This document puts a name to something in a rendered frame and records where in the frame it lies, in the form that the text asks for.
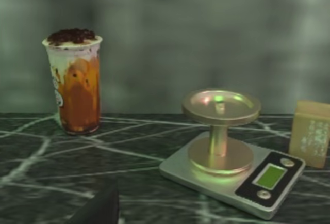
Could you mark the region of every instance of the marble countertop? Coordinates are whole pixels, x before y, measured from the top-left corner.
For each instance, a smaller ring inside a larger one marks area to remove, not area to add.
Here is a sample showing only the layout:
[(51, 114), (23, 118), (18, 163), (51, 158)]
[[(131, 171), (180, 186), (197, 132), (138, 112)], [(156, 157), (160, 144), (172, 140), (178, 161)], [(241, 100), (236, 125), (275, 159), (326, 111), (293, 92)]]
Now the marble countertop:
[[(208, 127), (183, 115), (104, 115), (85, 137), (66, 135), (56, 115), (0, 114), (0, 223), (63, 224), (116, 177), (121, 223), (329, 223), (330, 159), (306, 168), (272, 221), (263, 221), (159, 174), (158, 165)], [(287, 151), (292, 116), (263, 115), (233, 138)]]

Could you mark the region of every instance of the gray curtain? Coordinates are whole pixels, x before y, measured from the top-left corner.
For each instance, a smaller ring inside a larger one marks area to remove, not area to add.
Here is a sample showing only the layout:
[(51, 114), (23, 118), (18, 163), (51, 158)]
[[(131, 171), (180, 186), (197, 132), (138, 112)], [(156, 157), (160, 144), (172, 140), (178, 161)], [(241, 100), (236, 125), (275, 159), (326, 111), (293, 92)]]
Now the gray curtain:
[(0, 0), (0, 111), (54, 111), (41, 40), (67, 27), (104, 38), (103, 111), (179, 113), (225, 87), (263, 112), (330, 102), (328, 0)]

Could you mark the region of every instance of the drink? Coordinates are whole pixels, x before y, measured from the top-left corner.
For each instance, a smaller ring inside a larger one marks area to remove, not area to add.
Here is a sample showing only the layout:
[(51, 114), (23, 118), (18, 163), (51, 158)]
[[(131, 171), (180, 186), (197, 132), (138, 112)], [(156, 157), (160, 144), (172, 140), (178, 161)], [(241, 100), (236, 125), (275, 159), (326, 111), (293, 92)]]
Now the drink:
[(86, 134), (100, 123), (99, 55), (102, 38), (66, 29), (53, 33), (46, 47), (61, 124), (69, 134)]

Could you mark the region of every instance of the green lcd screen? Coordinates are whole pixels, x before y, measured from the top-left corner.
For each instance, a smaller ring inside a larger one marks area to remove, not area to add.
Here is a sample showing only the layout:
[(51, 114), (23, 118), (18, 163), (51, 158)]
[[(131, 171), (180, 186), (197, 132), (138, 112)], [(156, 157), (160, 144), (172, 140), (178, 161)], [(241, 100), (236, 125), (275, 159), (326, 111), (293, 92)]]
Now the green lcd screen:
[(268, 164), (254, 183), (267, 189), (273, 189), (285, 172), (284, 168)]

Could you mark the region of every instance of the kitchen scale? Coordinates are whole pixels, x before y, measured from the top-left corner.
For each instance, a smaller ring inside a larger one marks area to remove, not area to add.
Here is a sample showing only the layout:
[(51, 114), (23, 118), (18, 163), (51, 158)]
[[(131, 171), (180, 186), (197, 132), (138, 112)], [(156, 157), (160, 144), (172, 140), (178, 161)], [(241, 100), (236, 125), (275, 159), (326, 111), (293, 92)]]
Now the kitchen scale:
[(205, 89), (188, 94), (183, 112), (211, 125), (159, 166), (179, 184), (249, 212), (271, 219), (302, 174), (297, 157), (227, 136), (229, 126), (255, 120), (260, 102), (247, 94)]

